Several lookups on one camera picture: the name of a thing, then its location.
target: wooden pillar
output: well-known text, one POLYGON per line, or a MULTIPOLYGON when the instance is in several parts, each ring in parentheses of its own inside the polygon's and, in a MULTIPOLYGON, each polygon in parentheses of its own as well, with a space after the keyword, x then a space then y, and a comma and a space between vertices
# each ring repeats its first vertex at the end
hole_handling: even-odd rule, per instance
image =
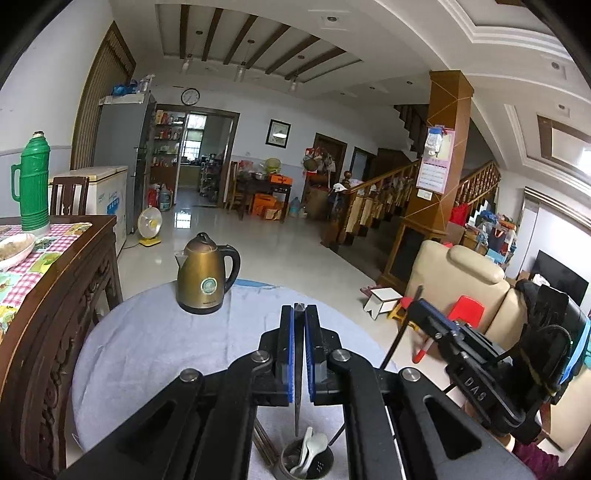
POLYGON ((452 161, 444 193, 435 193, 430 200, 417 196, 413 187, 407 210, 394 240, 388 263, 378 282, 404 293, 414 260, 424 240, 439 241, 446 234, 456 191, 462 175, 470 109, 474 90, 459 70, 431 72, 431 96, 427 126, 442 125, 456 131, 452 161))

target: round table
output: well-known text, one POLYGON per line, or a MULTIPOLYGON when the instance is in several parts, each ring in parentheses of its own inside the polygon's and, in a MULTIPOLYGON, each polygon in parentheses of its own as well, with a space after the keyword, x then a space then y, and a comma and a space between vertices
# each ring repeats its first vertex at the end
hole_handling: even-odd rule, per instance
MULTIPOLYGON (((378 344, 350 319, 289 288, 239 280, 226 294, 222 308, 205 316, 185 312, 175 296, 176 282, 139 293, 104 317, 86 339, 72 384, 74 421, 85 451, 184 368, 196 368, 207 375, 256 350, 261 334, 279 327, 283 305, 316 304, 321 326, 338 332, 344 348, 363 355, 374 366, 384 357, 378 344)), ((330 438, 343 423, 342 407, 312 405, 305 368, 302 384, 300 435, 309 425, 330 438)), ((278 450, 293 440, 293 406, 260 407, 257 418, 278 450)), ((335 466, 327 478, 349 478, 345 435, 332 449, 335 466)), ((254 447, 249 477, 273 478, 254 447)))

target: water jug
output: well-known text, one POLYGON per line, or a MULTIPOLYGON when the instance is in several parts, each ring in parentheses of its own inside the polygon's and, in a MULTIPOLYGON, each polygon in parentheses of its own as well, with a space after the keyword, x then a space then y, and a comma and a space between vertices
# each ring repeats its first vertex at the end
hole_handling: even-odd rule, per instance
POLYGON ((22 151, 20 164, 11 165, 11 193, 14 201, 21 206, 22 230, 35 236, 44 236, 50 231, 47 202, 49 152, 43 132, 35 132, 22 151), (21 171, 19 195, 14 188, 17 170, 21 171))

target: white spoon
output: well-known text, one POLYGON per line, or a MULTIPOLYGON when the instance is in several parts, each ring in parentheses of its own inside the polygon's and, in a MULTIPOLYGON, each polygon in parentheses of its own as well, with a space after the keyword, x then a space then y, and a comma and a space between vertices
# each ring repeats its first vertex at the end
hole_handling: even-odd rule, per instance
POLYGON ((298 463, 295 467, 290 470, 290 473, 293 475, 298 468, 301 468, 306 461, 306 455, 308 455, 308 441, 312 438, 312 427, 308 427, 306 429, 306 433, 304 435, 304 440, 301 443, 301 454, 300 454, 300 463, 298 463))
POLYGON ((308 468, 312 465, 312 460, 314 460, 316 455, 324 452, 328 445, 329 440, 325 433, 317 433, 308 440, 308 458, 302 469, 298 472, 297 477, 306 478, 308 468))

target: white floor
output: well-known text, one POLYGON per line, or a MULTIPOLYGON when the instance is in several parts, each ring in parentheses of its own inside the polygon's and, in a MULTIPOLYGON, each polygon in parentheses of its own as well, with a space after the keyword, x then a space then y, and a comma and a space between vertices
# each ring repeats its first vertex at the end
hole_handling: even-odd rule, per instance
MULTIPOLYGON (((178 268, 174 252, 182 250, 189 240, 203 231, 217 244, 229 244, 239 251, 242 263, 239 278, 286 286, 314 297, 360 325, 384 352, 388 350, 398 324, 388 320, 386 314, 374 321, 362 310, 367 297, 359 289, 375 283, 320 245, 320 224, 294 218, 288 218, 282 224, 248 216, 240 221, 236 212, 193 207, 187 198, 179 196, 177 206, 163 213, 160 244, 149 248, 134 246, 138 238, 135 235, 128 237, 118 259, 125 299, 175 280, 178 268)), ((398 368, 413 365, 412 355, 421 343, 422 338, 409 329, 394 355, 398 368)), ((441 360, 427 355, 418 368, 438 387, 448 386, 441 360)), ((463 404, 463 397, 457 390, 450 396, 463 404)), ((548 442, 541 446, 557 453, 548 442)), ((75 448, 69 448, 68 463, 79 455, 75 448)))

